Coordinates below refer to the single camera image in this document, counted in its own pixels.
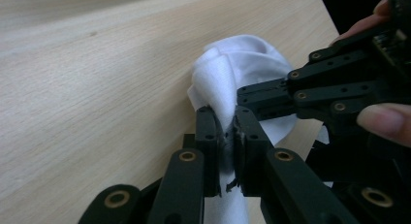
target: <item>human finger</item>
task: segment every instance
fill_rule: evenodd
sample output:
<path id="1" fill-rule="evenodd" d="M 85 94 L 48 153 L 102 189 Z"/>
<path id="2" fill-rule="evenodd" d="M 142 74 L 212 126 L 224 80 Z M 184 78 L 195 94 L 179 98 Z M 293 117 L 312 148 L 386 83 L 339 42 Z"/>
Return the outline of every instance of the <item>human finger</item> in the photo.
<path id="1" fill-rule="evenodd" d="M 357 123 L 370 133 L 411 147 L 411 106 L 388 103 L 368 106 L 360 112 Z"/>
<path id="2" fill-rule="evenodd" d="M 388 0 L 381 0 L 374 9 L 374 14 L 356 22 L 347 32 L 338 36 L 331 45 L 341 39 L 359 34 L 366 29 L 373 28 L 390 20 L 391 9 Z"/>

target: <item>fingernail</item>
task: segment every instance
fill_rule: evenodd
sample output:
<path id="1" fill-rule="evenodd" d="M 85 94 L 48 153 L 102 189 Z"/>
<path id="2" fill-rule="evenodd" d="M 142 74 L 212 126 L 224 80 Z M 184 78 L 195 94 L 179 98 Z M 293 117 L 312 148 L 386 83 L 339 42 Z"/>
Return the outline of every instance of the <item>fingernail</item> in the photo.
<path id="1" fill-rule="evenodd" d="M 384 138 L 392 138 L 401 130 L 405 117 L 383 105 L 372 105 L 363 109 L 357 123 L 369 132 Z"/>

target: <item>wooden table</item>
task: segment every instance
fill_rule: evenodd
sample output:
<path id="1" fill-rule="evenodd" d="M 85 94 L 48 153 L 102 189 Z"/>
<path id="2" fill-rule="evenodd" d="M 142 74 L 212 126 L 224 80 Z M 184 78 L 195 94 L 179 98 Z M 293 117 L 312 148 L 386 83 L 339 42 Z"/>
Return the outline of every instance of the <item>wooden table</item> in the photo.
<path id="1" fill-rule="evenodd" d="M 191 64 L 237 34 L 296 68 L 337 36 L 321 0 L 0 0 L 0 223 L 77 223 L 105 188 L 161 177 L 194 131 Z"/>

